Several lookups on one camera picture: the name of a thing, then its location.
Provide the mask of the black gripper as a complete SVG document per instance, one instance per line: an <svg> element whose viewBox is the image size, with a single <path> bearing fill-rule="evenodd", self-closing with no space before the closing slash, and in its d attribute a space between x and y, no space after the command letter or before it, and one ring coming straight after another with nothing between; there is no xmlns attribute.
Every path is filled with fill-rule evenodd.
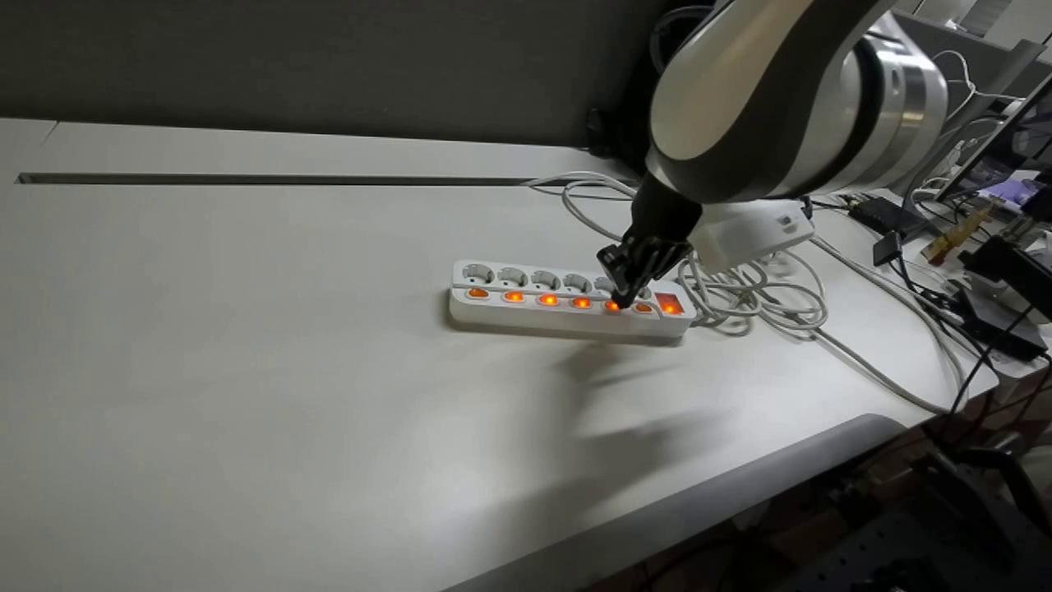
<svg viewBox="0 0 1052 592"><path fill-rule="evenodd" d="M633 307L638 294L660 281L673 264L690 253L690 230L703 217L703 208L657 176L644 176L633 199L633 228L620 242L598 251L605 276L615 282L615 302Z"/></svg>

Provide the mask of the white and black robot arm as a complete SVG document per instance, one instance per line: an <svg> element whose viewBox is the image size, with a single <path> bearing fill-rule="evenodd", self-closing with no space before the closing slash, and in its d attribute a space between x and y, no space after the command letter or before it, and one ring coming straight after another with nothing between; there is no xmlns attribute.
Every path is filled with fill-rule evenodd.
<svg viewBox="0 0 1052 592"><path fill-rule="evenodd" d="M667 58L633 224L598 253L622 307L694 261L812 237L815 192L894 185L948 125L948 78L894 0L729 0Z"/></svg>

